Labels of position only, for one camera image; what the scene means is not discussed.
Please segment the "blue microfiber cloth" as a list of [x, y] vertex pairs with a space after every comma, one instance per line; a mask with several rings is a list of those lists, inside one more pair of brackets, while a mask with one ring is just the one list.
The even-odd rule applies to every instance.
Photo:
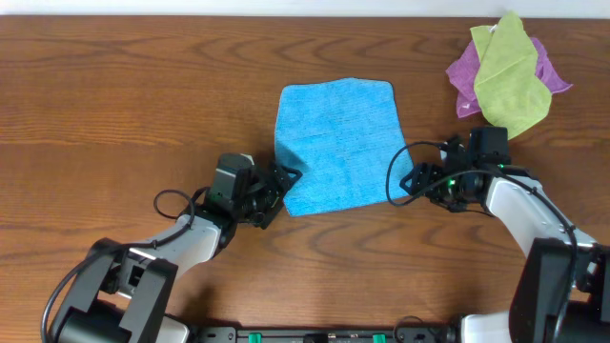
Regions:
[[387, 81], [344, 78], [282, 90], [277, 162], [301, 171], [285, 197], [292, 216], [338, 212], [405, 196], [414, 166]]

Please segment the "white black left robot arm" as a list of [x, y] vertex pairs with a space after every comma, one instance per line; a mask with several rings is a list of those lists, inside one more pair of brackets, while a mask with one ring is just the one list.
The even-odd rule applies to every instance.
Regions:
[[191, 342], [193, 329], [167, 314], [174, 282], [223, 251], [240, 224], [266, 229], [302, 174], [245, 154], [222, 155], [213, 183], [180, 192], [186, 208], [167, 230], [133, 243], [96, 241], [52, 292], [41, 318], [45, 342]]

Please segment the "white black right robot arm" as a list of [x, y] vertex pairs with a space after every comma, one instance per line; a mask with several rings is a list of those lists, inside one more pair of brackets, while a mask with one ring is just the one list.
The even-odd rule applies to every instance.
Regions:
[[449, 212], [478, 203], [526, 257], [508, 311], [470, 314], [435, 334], [438, 342], [606, 342], [609, 249], [581, 231], [537, 178], [509, 159], [421, 163], [400, 181], [411, 197]]

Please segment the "green microfiber cloth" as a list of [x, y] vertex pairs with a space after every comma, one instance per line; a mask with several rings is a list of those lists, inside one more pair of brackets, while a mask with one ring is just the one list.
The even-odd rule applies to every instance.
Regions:
[[479, 69], [474, 91], [484, 118], [513, 139], [544, 119], [552, 93], [536, 76], [539, 54], [519, 16], [509, 11], [494, 26], [471, 28]]

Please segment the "purple microfiber cloth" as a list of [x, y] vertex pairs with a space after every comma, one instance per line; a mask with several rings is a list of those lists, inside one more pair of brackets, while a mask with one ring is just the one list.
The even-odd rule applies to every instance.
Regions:
[[[539, 55], [536, 65], [537, 78], [552, 94], [570, 90], [573, 85], [559, 77], [543, 44], [536, 37], [531, 37], [531, 41]], [[478, 51], [475, 43], [471, 41], [460, 58], [446, 70], [450, 83], [457, 89], [456, 112], [458, 118], [481, 112], [474, 91], [474, 82], [479, 68]]]

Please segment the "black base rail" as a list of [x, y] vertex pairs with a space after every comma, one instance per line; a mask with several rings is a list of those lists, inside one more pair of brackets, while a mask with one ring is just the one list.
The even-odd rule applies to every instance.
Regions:
[[458, 330], [451, 327], [403, 326], [392, 330], [324, 329], [197, 329], [188, 343], [458, 343]]

